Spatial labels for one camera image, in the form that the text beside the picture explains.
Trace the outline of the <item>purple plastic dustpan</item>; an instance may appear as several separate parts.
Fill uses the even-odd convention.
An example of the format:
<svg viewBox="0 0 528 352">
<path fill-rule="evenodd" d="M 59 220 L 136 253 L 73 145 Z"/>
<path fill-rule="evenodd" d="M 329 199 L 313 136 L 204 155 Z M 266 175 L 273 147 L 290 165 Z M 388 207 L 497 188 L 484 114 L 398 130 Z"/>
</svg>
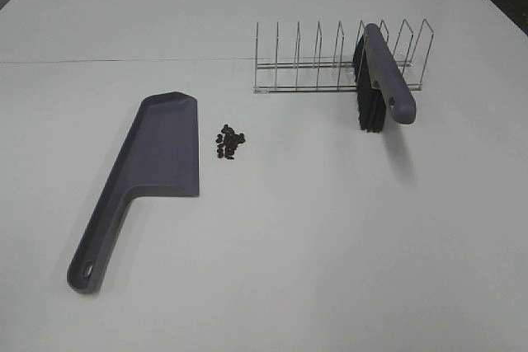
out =
<svg viewBox="0 0 528 352">
<path fill-rule="evenodd" d="M 97 292 L 130 203 L 200 193 L 196 98 L 169 92 L 144 98 L 67 271 L 77 293 Z"/>
</svg>

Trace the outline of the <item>pile of coffee beans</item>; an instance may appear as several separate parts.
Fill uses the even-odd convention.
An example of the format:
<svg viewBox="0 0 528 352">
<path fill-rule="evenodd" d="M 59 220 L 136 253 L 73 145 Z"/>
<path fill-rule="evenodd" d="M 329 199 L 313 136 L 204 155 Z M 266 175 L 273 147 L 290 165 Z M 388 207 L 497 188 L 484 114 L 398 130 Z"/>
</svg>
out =
<svg viewBox="0 0 528 352">
<path fill-rule="evenodd" d="M 233 160 L 238 146 L 245 142 L 244 133 L 237 133 L 231 126 L 225 124 L 215 140 L 217 158 Z"/>
</svg>

